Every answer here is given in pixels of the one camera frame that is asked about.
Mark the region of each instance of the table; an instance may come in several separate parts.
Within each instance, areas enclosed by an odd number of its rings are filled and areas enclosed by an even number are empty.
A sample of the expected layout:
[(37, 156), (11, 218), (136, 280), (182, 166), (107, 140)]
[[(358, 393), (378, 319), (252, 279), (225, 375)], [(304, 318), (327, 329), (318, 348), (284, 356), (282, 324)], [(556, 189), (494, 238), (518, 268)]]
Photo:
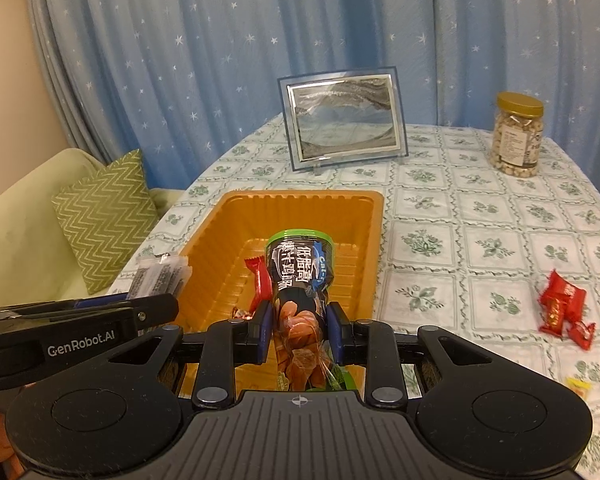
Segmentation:
[[(128, 290), (138, 258), (177, 252), (223, 193), (235, 189), (365, 189), (384, 195), (375, 319), (413, 332), (435, 324), (552, 379), (593, 384), (592, 441), (578, 471), (600, 479), (600, 195), (552, 140), (540, 175), (494, 170), (491, 133), (407, 126), (404, 161), (293, 172), (280, 116), (205, 171), (154, 228), (112, 285)], [(538, 332), (536, 301), (556, 268), (587, 291), (589, 352)], [(406, 373), (410, 395), (417, 388)]]

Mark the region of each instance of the orange plastic tray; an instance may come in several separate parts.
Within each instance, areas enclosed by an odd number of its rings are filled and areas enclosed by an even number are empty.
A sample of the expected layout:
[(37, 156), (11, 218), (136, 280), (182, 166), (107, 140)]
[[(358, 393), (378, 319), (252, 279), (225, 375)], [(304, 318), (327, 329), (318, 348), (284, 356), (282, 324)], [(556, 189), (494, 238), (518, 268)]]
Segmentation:
[[(383, 196), (375, 191), (271, 190), (225, 194), (181, 251), (189, 257), (192, 278), (178, 298), (176, 322), (186, 332), (206, 330), (248, 309), (254, 295), (253, 274), (245, 258), (264, 254), (269, 237), (284, 229), (323, 231), (335, 244), (330, 301), (340, 303), (349, 319), (372, 315), (382, 225)], [(194, 369), (187, 370), (184, 392), (191, 390)], [(360, 370), (351, 370), (360, 386)], [(236, 392), (273, 390), (273, 345), (262, 366), (236, 368)]]

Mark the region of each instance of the green sofa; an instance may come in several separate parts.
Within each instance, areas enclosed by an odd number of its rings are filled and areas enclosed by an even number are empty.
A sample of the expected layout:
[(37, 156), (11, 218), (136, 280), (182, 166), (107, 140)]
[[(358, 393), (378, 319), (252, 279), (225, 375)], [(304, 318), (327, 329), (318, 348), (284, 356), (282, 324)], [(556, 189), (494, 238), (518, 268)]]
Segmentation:
[[(0, 306), (88, 297), (50, 199), (102, 167), (91, 155), (70, 148), (0, 195)], [(182, 192), (151, 189), (149, 193), (163, 216)]]

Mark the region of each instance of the yellow candy packet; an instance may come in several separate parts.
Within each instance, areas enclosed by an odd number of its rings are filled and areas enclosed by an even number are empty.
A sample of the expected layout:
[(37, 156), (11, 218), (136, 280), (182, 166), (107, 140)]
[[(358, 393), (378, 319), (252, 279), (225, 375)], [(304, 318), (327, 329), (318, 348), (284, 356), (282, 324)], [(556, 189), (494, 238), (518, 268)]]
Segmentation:
[(582, 400), (587, 400), (587, 395), (591, 389), (592, 384), (587, 381), (581, 381), (575, 377), (567, 377), (564, 381), (568, 389), (579, 396)]

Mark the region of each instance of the green zigzag pillow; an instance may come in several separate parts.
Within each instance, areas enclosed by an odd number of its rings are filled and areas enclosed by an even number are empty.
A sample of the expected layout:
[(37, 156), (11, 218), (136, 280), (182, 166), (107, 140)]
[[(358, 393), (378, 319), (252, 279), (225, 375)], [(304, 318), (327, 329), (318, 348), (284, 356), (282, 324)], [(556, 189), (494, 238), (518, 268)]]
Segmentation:
[(110, 285), (158, 221), (140, 150), (51, 199), (89, 294)]

